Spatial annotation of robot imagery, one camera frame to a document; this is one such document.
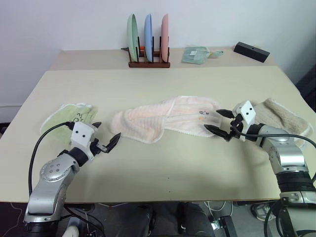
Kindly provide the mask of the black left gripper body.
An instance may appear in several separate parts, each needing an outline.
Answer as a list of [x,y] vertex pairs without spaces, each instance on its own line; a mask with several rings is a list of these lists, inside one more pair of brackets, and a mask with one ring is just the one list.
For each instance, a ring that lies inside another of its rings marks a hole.
[[102,145],[99,143],[99,140],[97,138],[94,139],[94,141],[91,143],[91,152],[94,156],[103,153],[108,153],[108,148],[105,145]]

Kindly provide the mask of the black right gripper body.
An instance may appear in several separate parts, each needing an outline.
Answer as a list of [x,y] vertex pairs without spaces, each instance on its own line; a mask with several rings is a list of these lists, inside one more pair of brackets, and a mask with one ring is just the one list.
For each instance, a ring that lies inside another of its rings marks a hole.
[[240,138],[240,134],[243,130],[243,117],[241,114],[237,114],[237,116],[231,121],[230,125],[230,133],[227,135],[225,140],[229,142],[232,138]]

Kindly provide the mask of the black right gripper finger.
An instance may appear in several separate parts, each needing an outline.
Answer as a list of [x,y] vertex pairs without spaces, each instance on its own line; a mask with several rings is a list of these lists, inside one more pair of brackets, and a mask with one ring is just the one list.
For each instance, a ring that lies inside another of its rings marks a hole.
[[235,115],[230,110],[219,109],[219,110],[216,110],[216,112],[218,114],[220,114],[221,116],[225,117],[225,118],[229,118],[229,119],[234,119],[235,118]]
[[229,138],[229,134],[224,131],[221,130],[219,127],[216,127],[214,125],[210,125],[210,124],[204,124],[203,125],[208,131],[210,131],[211,133],[213,133],[214,135],[217,135],[219,137],[222,137],[224,139],[228,139]]

